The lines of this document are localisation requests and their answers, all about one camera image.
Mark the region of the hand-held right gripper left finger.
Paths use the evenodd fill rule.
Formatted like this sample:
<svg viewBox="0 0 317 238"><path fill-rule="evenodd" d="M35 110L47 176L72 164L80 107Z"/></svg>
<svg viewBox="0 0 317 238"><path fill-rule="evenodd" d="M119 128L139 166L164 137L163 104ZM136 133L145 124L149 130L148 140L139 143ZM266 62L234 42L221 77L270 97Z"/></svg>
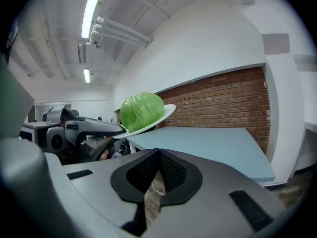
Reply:
<svg viewBox="0 0 317 238"><path fill-rule="evenodd" d="M112 160L62 166L56 155L44 154L44 218L54 237L160 238L159 219L146 225L143 202L127 202L111 184L112 174L145 150Z"/></svg>

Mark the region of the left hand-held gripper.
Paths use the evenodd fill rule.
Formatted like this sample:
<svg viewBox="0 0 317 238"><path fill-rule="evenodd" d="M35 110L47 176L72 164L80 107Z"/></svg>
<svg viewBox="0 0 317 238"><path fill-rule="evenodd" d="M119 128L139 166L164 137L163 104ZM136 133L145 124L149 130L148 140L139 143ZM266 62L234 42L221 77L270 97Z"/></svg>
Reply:
<svg viewBox="0 0 317 238"><path fill-rule="evenodd" d="M109 151L107 159L115 153L116 140L111 136L126 132L121 125L78 117L77 110L69 110L65 105L61 108L50 107L42 114L41 121L23 124L19 138L37 144L43 152L61 154L67 147L79 146L78 162L99 161L101 154Z"/></svg>

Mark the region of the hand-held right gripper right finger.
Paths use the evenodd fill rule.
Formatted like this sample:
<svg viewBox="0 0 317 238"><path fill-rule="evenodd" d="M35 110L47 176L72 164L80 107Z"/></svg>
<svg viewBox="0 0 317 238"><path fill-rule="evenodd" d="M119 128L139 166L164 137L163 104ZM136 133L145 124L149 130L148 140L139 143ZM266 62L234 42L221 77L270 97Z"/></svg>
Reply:
<svg viewBox="0 0 317 238"><path fill-rule="evenodd" d="M148 238L247 238L255 234L230 197L237 190L245 191L271 220L285 211L273 193L235 168L183 152L168 152L195 165L203 181L186 203L161 208L148 228Z"/></svg>

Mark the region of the green round object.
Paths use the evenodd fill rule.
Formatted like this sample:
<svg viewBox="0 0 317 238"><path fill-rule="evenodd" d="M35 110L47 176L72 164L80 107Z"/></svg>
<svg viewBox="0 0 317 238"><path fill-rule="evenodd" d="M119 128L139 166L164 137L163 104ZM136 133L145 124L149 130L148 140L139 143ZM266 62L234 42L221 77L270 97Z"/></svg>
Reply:
<svg viewBox="0 0 317 238"><path fill-rule="evenodd" d="M121 123L130 132L147 127L160 119L163 114L163 100L158 95L149 92L127 98L120 108Z"/></svg>

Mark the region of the white round plate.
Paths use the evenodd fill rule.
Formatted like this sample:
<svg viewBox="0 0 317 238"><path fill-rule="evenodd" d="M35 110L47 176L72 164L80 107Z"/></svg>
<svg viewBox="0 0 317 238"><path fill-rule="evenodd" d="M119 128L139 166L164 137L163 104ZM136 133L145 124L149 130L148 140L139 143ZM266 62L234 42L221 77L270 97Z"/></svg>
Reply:
<svg viewBox="0 0 317 238"><path fill-rule="evenodd" d="M131 137L131 136L134 136L134 135L137 135L137 134L141 134L149 129L152 129L154 128L156 125L158 125L159 123L161 123L162 121L164 121L165 119L167 119L176 109L176 106L174 104L168 104L168 105L165 105L164 106L164 114L161 118L159 118L158 120L156 120L155 122L151 123L150 125L142 128L142 129L139 129L137 131L130 131L128 130L127 128L125 128L123 125L121 125L125 130L126 132L125 133L121 133L121 134L118 134L118 135L114 135L113 138L114 139L124 139L124 138L128 138L128 137Z"/></svg>

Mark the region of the white ceiling pipes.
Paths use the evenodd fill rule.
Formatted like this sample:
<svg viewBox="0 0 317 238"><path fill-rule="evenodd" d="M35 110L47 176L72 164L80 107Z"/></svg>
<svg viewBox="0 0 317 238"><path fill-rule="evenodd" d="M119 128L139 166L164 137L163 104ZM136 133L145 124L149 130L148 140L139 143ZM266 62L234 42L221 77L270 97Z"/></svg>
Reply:
<svg viewBox="0 0 317 238"><path fill-rule="evenodd" d="M106 17L98 16L97 22L92 28L89 44L100 47L104 44L105 38L112 38L139 47L147 47L152 42L150 37Z"/></svg>

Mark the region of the long ceiling tube lamp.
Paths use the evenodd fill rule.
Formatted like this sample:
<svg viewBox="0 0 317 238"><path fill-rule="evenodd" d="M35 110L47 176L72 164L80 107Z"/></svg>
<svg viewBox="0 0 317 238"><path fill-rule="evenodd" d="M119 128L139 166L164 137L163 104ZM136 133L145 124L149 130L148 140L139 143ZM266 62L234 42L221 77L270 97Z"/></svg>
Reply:
<svg viewBox="0 0 317 238"><path fill-rule="evenodd" d="M81 29L81 37L84 39L88 39L90 36L91 22L97 3L98 0L87 0L86 2Z"/></svg>

